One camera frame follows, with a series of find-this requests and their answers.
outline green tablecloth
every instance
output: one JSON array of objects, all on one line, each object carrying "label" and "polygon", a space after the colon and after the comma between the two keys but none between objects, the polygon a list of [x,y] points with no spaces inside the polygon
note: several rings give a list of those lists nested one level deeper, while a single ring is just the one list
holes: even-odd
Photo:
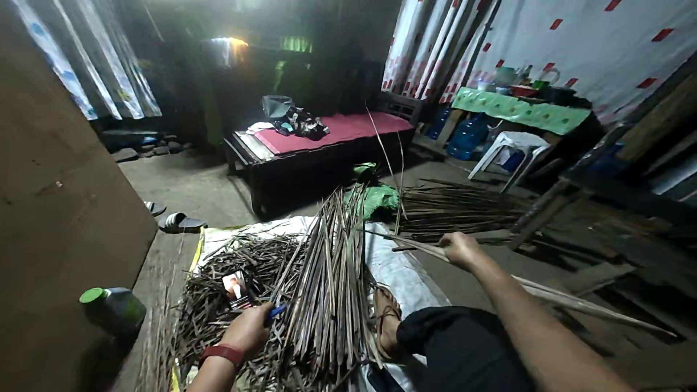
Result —
[{"label": "green tablecloth", "polygon": [[468,112],[484,112],[497,119],[548,130],[557,135],[566,135],[579,126],[590,114],[587,109],[574,109],[550,105],[530,104],[511,96],[461,87],[452,102],[455,109]]}]

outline red wristband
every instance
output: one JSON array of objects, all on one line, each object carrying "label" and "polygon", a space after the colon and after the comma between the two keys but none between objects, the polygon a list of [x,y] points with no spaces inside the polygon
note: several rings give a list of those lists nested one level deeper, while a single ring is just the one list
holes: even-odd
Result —
[{"label": "red wristband", "polygon": [[226,345],[224,343],[207,347],[204,351],[204,354],[201,356],[201,359],[199,360],[199,366],[203,366],[204,361],[209,356],[221,356],[227,359],[228,361],[232,362],[237,369],[242,367],[242,362],[245,359],[245,355],[244,353],[242,353],[241,350],[230,345]]}]

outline sandal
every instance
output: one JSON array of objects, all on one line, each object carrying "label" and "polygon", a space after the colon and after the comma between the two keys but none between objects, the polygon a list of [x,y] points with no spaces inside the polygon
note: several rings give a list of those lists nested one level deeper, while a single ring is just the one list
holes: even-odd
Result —
[{"label": "sandal", "polygon": [[206,222],[200,219],[189,218],[183,212],[173,213],[170,216],[162,217],[158,221],[158,226],[165,233],[200,233],[202,227],[208,227]]},{"label": "sandal", "polygon": [[150,211],[150,213],[151,213],[153,216],[158,216],[158,215],[160,215],[161,213],[163,213],[164,210],[167,209],[167,207],[165,207],[165,206],[160,206],[160,205],[157,204],[157,203],[153,203],[153,202],[143,202],[143,203],[145,203],[145,208],[147,208],[148,211]]},{"label": "sandal", "polygon": [[[392,292],[387,288],[387,286],[382,286],[378,285],[375,287],[375,292],[377,294],[377,291],[380,291],[386,298],[383,298],[382,296],[377,296],[373,295],[373,302],[375,304],[375,309],[377,310],[378,308],[382,308],[383,311],[381,314],[377,315],[377,323],[376,323],[376,330],[377,330],[377,339],[376,339],[376,346],[378,348],[378,353],[385,359],[386,362],[395,362],[395,358],[391,357],[385,350],[383,349],[382,344],[380,343],[380,337],[383,334],[383,321],[386,316],[395,316],[397,319],[401,320],[401,308],[399,307],[399,303],[395,299],[395,296],[392,295]],[[387,301],[387,303],[384,305],[384,307],[379,306],[378,302],[382,301]]]}]

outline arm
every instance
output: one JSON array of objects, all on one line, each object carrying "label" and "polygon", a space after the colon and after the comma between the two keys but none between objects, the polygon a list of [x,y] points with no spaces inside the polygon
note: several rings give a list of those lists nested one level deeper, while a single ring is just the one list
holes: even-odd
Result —
[{"label": "arm", "polygon": [[523,364],[543,391],[632,391],[598,354],[547,314],[474,238],[449,233],[441,246],[451,263],[479,280]]},{"label": "arm", "polygon": [[[269,329],[263,323],[266,315],[273,309],[272,303],[265,303],[245,310],[230,323],[220,343],[235,347],[244,354],[245,360],[264,346]],[[220,356],[209,356],[200,366],[187,391],[189,392],[230,392],[238,369],[235,364]]]}]

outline curtain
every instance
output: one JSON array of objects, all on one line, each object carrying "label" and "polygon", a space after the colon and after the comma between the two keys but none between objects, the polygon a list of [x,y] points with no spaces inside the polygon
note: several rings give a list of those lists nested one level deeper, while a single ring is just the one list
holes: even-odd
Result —
[{"label": "curtain", "polygon": [[490,0],[403,0],[390,46],[383,91],[429,100],[441,92],[460,51]]},{"label": "curtain", "polygon": [[29,35],[82,114],[162,116],[111,0],[13,0]]},{"label": "curtain", "polygon": [[[483,45],[480,26],[460,64],[476,59],[467,84],[497,67],[532,65],[587,98],[602,123],[621,120],[697,50],[694,0],[501,0]],[[462,85],[455,73],[449,85]],[[441,102],[456,90],[446,88]]]}]

